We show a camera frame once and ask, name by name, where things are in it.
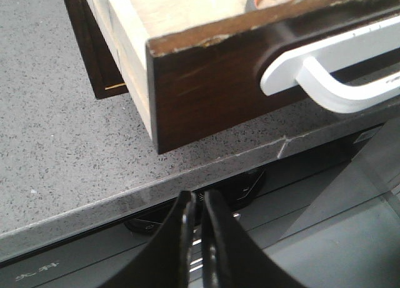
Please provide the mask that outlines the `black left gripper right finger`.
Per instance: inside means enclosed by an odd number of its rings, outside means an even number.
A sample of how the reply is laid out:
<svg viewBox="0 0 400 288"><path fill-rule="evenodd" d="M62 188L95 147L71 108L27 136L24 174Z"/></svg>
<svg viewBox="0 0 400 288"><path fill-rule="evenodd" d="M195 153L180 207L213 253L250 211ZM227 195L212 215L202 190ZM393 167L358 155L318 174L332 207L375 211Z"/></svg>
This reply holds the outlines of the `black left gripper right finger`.
<svg viewBox="0 0 400 288"><path fill-rule="evenodd" d="M204 287L304 286L256 245L218 191L204 195L201 234Z"/></svg>

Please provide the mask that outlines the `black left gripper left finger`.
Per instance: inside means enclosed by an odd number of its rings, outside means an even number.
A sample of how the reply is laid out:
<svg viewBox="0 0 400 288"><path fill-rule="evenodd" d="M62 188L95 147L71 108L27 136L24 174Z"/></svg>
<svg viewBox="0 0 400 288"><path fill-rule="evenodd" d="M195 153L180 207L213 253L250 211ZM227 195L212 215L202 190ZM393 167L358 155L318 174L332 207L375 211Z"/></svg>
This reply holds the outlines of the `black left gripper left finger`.
<svg viewBox="0 0 400 288"><path fill-rule="evenodd" d="M181 191L145 248L101 287L187 287L196 195Z"/></svg>

